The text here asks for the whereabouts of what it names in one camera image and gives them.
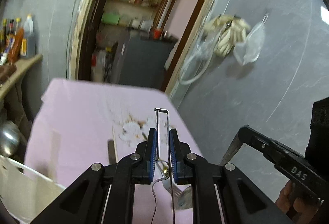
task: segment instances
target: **plastic bottle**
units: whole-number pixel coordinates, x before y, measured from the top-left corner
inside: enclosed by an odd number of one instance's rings
[[[21,58],[31,58],[36,54],[36,39],[33,32],[32,16],[29,14],[24,23],[24,38],[20,50]]]

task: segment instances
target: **wooden shelf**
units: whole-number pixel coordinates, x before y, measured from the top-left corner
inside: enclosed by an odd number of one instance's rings
[[[151,8],[151,7],[144,7],[141,4],[137,4],[137,3],[129,3],[128,1],[123,1],[123,0],[108,0],[110,2],[116,2],[116,3],[122,3],[122,4],[126,4],[126,5],[130,5],[130,6],[134,6],[134,7],[138,7],[141,9],[145,9],[145,10],[151,10],[151,11],[155,11],[158,8]]]

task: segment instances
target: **table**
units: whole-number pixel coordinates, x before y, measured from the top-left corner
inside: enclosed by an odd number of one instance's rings
[[[54,79],[42,96],[33,123],[25,165],[69,186],[93,163],[109,164],[107,141],[115,138],[118,159],[134,153],[137,143],[155,128],[155,107],[170,111],[170,126],[191,151],[200,151],[165,93],[154,89]],[[167,115],[160,115],[160,157],[167,160]],[[155,186],[154,223],[171,223],[171,197]],[[133,223],[150,223],[154,210],[151,186],[136,185]],[[177,210],[176,223],[192,223],[192,209]]]
[[[27,120],[22,105],[22,80],[26,72],[41,60],[42,54],[37,54],[30,59],[19,59],[15,62],[16,71],[0,87],[0,101],[6,102],[9,119],[19,127],[26,140],[30,135],[31,124]]]

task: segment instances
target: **black mechanical arm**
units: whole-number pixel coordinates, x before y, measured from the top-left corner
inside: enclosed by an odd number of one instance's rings
[[[237,137],[294,182],[294,195],[317,203],[319,210],[311,223],[323,224],[329,223],[329,166],[323,159],[328,146],[329,98],[314,103],[311,130],[305,157],[248,126],[240,128]],[[234,164],[210,164],[191,153],[189,145],[179,141],[176,129],[170,130],[169,138],[173,179],[177,185],[192,185],[194,224],[292,223]],[[106,167],[93,164],[32,224],[132,223],[134,188],[152,183],[156,149],[157,130],[150,129],[148,140],[139,143],[135,153]]]

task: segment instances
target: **pink tablecloth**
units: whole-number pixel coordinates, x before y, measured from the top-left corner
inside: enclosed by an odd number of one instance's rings
[[[69,186],[90,165],[109,164],[107,141],[115,134],[118,158],[133,153],[155,128],[154,108],[170,111],[170,126],[191,151],[200,151],[167,96],[157,90],[54,79],[42,97],[33,123],[25,164]],[[166,115],[160,118],[160,157],[167,160]],[[172,223],[171,198],[155,186],[158,209],[154,223]],[[151,186],[136,186],[133,223],[150,223],[154,210]],[[192,210],[177,210],[176,223],[192,223]]]

